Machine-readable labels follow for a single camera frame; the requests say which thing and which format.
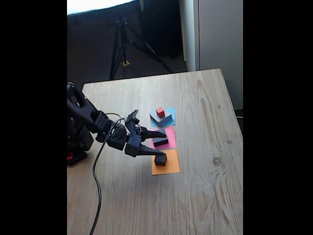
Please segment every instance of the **colored paper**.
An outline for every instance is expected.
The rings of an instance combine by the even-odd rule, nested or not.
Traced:
[[[161,174],[171,174],[171,173],[179,173],[179,160],[178,160],[178,153],[177,149],[168,149],[163,150],[166,154],[167,160],[166,165],[156,165],[155,164],[155,156],[151,157],[151,168],[152,168],[152,175],[161,175]]]
[[[174,126],[166,127],[165,133],[168,139],[168,143],[159,145],[157,147],[154,146],[153,144],[153,139],[150,139],[150,147],[153,149],[168,149],[168,148],[176,148],[176,138],[175,138],[175,131],[174,131]]]
[[[168,108],[165,109],[166,111],[170,112],[172,114],[172,120],[168,120],[165,123],[163,123],[161,126],[171,126],[175,125],[175,108]],[[151,120],[151,126],[152,127],[160,127],[155,121]]]

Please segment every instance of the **gray block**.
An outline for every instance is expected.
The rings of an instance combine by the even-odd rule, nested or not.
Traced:
[[[160,130],[156,130],[156,131],[159,131],[159,132],[166,135],[165,129],[160,129]],[[152,140],[153,140],[153,145],[155,147],[168,143],[167,137],[164,137],[164,138],[157,137],[157,138],[153,138]]]
[[[172,119],[172,114],[166,110],[164,110],[164,117],[159,117],[157,115],[156,110],[152,110],[150,113],[150,118],[155,121],[159,126],[162,125],[163,123],[167,122],[168,120]]]

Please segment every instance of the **orange paper square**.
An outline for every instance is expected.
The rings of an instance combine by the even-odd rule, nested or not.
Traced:
[[[152,160],[152,175],[161,175],[161,174],[171,174],[171,173],[179,173],[179,160],[177,149],[168,149],[163,150],[166,154],[167,160],[166,165],[156,165],[155,164],[155,156],[151,157]]]

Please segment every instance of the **wood knot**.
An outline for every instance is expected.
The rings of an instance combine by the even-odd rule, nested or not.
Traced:
[[[213,164],[214,165],[220,165],[221,164],[221,159],[219,159],[219,158],[213,158]]]

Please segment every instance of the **red cube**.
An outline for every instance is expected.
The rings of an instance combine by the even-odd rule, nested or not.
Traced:
[[[165,116],[164,109],[162,109],[162,107],[159,107],[158,109],[156,109],[156,114],[161,118],[164,117]]]

